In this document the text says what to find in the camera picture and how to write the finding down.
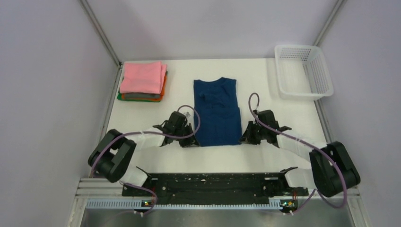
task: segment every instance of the white table surface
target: white table surface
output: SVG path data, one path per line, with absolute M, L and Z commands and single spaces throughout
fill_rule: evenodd
M 237 99 L 241 110 L 242 131 L 253 120 L 248 110 L 248 97 L 259 93 L 259 110 L 271 109 L 280 126 L 289 126 L 306 137 L 325 141 L 313 101 L 280 99 L 274 59 L 169 60 L 166 92 L 160 103 L 115 100 L 108 130 L 122 133 L 145 130 L 167 120 L 181 105 L 194 105 L 193 80 L 213 81 L 220 77 L 237 80 Z M 302 67 L 292 67 L 302 72 Z M 277 172 L 310 163 L 295 154 L 263 141 L 261 145 L 241 144 L 181 148 L 177 141 L 160 148 L 135 151 L 130 168 L 143 168 L 149 173 L 244 173 Z

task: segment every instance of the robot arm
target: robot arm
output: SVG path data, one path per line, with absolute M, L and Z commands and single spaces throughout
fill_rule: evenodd
M 187 116 L 177 111 L 174 111 L 170 115 L 170 118 L 161 125 L 155 125 L 146 131 L 153 131 L 157 134 L 139 133 L 137 135 L 121 137 L 101 156 L 95 166 L 95 170 L 107 180 L 114 183 L 120 180 L 127 172 L 134 151 L 149 147 L 165 146 L 172 143 L 174 140 L 177 140 L 183 148 L 199 146 L 195 136 L 184 139 L 172 139 L 164 136 L 183 137 L 192 134 L 192 127 L 191 124 L 188 123 Z M 88 164 L 92 166 L 101 151 L 115 138 L 121 135 L 122 133 L 115 129 L 108 131 L 92 152 L 88 159 Z
M 279 123 L 271 110 L 258 112 L 253 110 L 258 119 L 274 128 L 295 138 L 299 138 L 321 149 L 330 156 L 339 167 L 344 176 L 347 188 L 356 186 L 360 183 L 360 176 L 344 145 L 340 142 L 327 144 L 326 142 L 314 141 L 304 138 L 300 134 L 291 130 L 290 127 L 279 127 Z M 318 189 L 324 196 L 331 197 L 343 191 L 339 175 L 321 153 L 299 142 L 290 139 L 277 132 L 271 131 L 257 122 L 248 122 L 248 127 L 240 141 L 247 144 L 260 144 L 262 140 L 278 147 L 289 150 L 301 158 L 310 161 L 312 169 L 293 169 L 286 173 L 286 180 L 290 187 L 308 187 Z

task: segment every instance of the white plastic basket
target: white plastic basket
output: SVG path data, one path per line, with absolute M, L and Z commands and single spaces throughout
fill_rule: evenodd
M 274 52 L 281 98 L 317 100 L 333 94 L 329 70 L 319 47 L 278 45 Z

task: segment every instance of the metal floor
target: metal floor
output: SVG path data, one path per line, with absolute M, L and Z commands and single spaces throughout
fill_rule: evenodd
M 155 210 L 147 216 L 122 210 L 87 209 L 81 227 L 353 227 L 348 206 L 336 210 L 311 200 L 294 216 L 255 210 Z

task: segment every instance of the pink towel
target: pink towel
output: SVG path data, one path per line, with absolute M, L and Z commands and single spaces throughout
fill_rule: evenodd
M 162 65 L 161 61 L 149 64 L 125 63 L 120 93 L 160 94 L 166 70 L 167 65 Z

